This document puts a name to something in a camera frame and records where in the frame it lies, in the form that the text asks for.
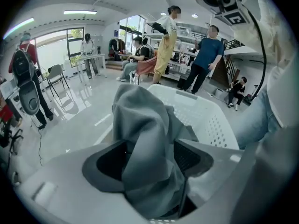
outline yellow pants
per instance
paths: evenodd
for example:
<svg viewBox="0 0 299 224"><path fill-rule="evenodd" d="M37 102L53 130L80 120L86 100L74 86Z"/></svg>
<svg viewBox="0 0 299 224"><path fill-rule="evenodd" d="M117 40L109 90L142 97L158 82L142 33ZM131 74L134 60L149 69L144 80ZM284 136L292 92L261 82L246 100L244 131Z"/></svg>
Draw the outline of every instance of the yellow pants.
<svg viewBox="0 0 299 224"><path fill-rule="evenodd" d="M166 40L163 36L158 48L157 63L154 69L156 74L163 75L165 73L166 67L173 53L176 40L177 32L171 32L168 40Z"/></svg>

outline floor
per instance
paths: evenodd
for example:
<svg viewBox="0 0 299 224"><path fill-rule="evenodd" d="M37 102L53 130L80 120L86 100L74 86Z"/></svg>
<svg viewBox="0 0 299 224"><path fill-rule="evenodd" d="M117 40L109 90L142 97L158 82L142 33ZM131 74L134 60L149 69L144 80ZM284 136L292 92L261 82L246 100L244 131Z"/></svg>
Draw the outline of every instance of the floor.
<svg viewBox="0 0 299 224"><path fill-rule="evenodd" d="M39 123L36 117L32 117L31 120L30 116L27 116L21 125L24 140L16 145L18 155L11 158L9 173L18 170L20 179L24 181L36 172L41 164L47 163L53 157L97 144L99 137L113 121L111 106L121 84L115 80L120 73L117 70L107 69L107 78L103 75L93 77L87 81L87 85L80 83L78 75L75 75L67 80L69 90L64 90L61 83L55 84L59 97L55 95L53 98L48 91L52 98L50 102L44 95L54 113L54 119L48 120L46 128L40 132L41 148L40 134L35 127L39 126ZM148 88L151 82L151 76L149 78L144 76L140 85ZM169 79L163 79L161 83L170 87L177 86L176 81ZM228 109L224 102L212 97L204 89L200 89L197 95L217 103L229 122L247 108L245 104L241 104L238 112L233 108Z"/></svg>

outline man in blue t-shirt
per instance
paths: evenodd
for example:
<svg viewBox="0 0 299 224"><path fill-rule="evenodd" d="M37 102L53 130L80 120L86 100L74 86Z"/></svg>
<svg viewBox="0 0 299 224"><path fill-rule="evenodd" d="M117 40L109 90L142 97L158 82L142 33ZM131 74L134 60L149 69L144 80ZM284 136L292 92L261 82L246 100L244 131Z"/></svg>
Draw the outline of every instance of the man in blue t-shirt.
<svg viewBox="0 0 299 224"><path fill-rule="evenodd" d="M199 53L191 66L190 75L183 85L182 90L186 91L197 76L191 91L192 94L195 94L204 82L208 73L211 70L214 70L217 63L220 61L223 56L224 48L223 44L217 40L218 32L218 27L212 25L208 30L209 38L202 39L199 44L195 42L195 48L199 49Z"/></svg>

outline laundry basket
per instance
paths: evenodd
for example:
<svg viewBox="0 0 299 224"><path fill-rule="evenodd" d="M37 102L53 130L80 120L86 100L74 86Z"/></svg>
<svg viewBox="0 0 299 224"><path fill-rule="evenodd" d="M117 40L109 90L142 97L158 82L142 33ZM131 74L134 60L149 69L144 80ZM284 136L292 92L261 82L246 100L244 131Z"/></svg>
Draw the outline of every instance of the laundry basket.
<svg viewBox="0 0 299 224"><path fill-rule="evenodd" d="M217 147L239 149L234 133L221 108L214 102L164 85L148 88L165 105L174 107L174 114L191 125L199 142Z"/></svg>

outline person in yellow overalls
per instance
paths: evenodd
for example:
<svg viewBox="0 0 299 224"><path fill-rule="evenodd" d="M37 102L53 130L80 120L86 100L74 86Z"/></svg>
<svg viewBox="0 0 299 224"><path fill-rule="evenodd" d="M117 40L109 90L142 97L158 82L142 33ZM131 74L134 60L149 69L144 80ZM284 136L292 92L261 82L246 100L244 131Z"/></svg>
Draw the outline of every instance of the person in yellow overalls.
<svg viewBox="0 0 299 224"><path fill-rule="evenodd" d="M178 27L174 19L180 18L182 12L178 6L171 6L168 8L168 13L169 16L163 16L153 24L154 29L164 34L158 48L153 84L159 84L161 76L165 73L177 40Z"/></svg>

